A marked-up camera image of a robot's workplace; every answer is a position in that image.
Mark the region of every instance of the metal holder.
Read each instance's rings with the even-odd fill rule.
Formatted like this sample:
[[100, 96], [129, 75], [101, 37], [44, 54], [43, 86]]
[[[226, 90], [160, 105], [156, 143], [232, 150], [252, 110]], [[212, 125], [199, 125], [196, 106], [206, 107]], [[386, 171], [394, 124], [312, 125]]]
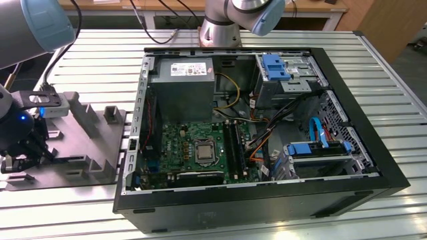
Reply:
[[44, 161], [20, 173], [29, 177], [11, 175], [8, 191], [109, 184], [116, 179], [125, 111], [116, 106], [93, 111], [89, 104], [81, 105], [76, 92], [64, 95], [68, 116], [45, 119], [45, 143], [57, 164]]

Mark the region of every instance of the red cable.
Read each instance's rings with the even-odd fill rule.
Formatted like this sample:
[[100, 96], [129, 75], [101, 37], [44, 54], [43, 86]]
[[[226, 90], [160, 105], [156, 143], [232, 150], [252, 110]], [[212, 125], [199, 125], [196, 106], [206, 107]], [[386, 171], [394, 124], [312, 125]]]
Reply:
[[326, 128], [324, 126], [322, 126], [322, 128], [323, 128], [323, 130], [324, 130], [324, 134], [326, 134], [327, 140], [331, 141], [331, 140], [332, 140], [332, 136], [331, 136], [330, 131], [327, 130], [327, 128]]
[[149, 122], [149, 130], [148, 130], [148, 135], [147, 135], [147, 139], [144, 142], [144, 145], [141, 146], [141, 151], [145, 149], [147, 143], [148, 143], [148, 139], [149, 139], [149, 135], [152, 134], [152, 105], [147, 99], [147, 105], [148, 105], [148, 122]]

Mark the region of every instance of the slotted aluminum table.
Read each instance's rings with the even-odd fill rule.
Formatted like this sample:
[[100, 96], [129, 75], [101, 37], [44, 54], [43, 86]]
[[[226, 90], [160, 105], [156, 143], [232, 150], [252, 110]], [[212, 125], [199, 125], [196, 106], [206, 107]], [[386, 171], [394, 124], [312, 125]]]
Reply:
[[[152, 35], [165, 40], [169, 32], [153, 30]], [[274, 31], [258, 37], [243, 31], [242, 41], [244, 47], [324, 48], [411, 187], [339, 217], [179, 231], [164, 236], [247, 240], [427, 238], [427, 111], [366, 38], [352, 32]], [[196, 31], [183, 30], [168, 46], [196, 47], [198, 42]], [[127, 110], [131, 122], [144, 47], [157, 45], [141, 30], [83, 30], [48, 81], [59, 92], [77, 91], [80, 101], [91, 103], [95, 110], [117, 105]], [[127, 135], [124, 132], [121, 149], [128, 145]], [[144, 235], [121, 215], [112, 213], [115, 188], [104, 185], [1, 191], [0, 239], [121, 240], [163, 236]]]

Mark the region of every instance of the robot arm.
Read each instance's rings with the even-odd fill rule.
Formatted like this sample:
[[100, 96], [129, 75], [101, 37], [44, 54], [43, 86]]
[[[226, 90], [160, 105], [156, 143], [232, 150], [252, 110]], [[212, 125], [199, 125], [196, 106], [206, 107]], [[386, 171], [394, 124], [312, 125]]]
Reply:
[[207, 0], [199, 32], [202, 47], [239, 47], [239, 25], [264, 36], [275, 28], [286, 0]]
[[0, 69], [75, 41], [75, 30], [57, 0], [0, 0]]

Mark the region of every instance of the yellow power cable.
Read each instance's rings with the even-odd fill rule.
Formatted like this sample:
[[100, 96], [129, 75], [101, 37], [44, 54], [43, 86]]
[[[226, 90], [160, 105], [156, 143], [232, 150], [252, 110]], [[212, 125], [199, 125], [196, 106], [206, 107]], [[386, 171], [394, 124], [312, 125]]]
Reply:
[[232, 106], [239, 102], [239, 98], [240, 98], [240, 87], [239, 87], [238, 83], [235, 82], [235, 80], [232, 80], [232, 78], [231, 78], [230, 76], [227, 76], [224, 73], [218, 72], [218, 73], [215, 73], [215, 74], [224, 76], [224, 77], [230, 80], [230, 82], [232, 82], [232, 84], [235, 85], [235, 88], [238, 89], [238, 96], [236, 96], [234, 102], [232, 102], [231, 104], [228, 104], [227, 106], [214, 107], [215, 110], [220, 110], [220, 109], [227, 109], [227, 108], [232, 107]]

